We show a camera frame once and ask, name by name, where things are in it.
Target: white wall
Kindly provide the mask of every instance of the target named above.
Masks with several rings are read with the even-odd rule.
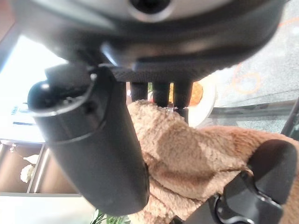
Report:
[[[93,213],[82,197],[0,196],[0,224],[90,224]]]

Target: green plant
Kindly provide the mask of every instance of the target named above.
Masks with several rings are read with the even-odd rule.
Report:
[[[106,220],[106,224],[130,224],[128,216],[121,217],[113,217],[110,215],[106,215],[100,210],[95,211],[95,216],[90,224],[101,224],[104,220]]]

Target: small white object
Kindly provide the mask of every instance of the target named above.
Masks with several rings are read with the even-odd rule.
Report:
[[[24,160],[27,160],[28,162],[30,162],[31,164],[36,164],[37,160],[38,160],[38,155],[31,155],[29,157],[24,157]]]
[[[25,166],[21,171],[21,176],[20,176],[21,181],[28,183],[28,181],[30,181],[33,175],[33,171],[34,171],[34,166],[32,166],[31,164]]]

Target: black cylindrical handle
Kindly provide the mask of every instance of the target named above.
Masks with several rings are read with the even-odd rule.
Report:
[[[125,88],[102,67],[84,93],[66,94],[42,82],[28,95],[29,109],[64,172],[93,206],[113,216],[140,211],[149,197]]]

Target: white plate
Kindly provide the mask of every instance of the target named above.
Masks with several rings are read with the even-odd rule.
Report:
[[[202,86],[202,99],[196,106],[189,106],[189,126],[201,124],[212,112],[216,100],[216,85],[213,76],[198,81]]]

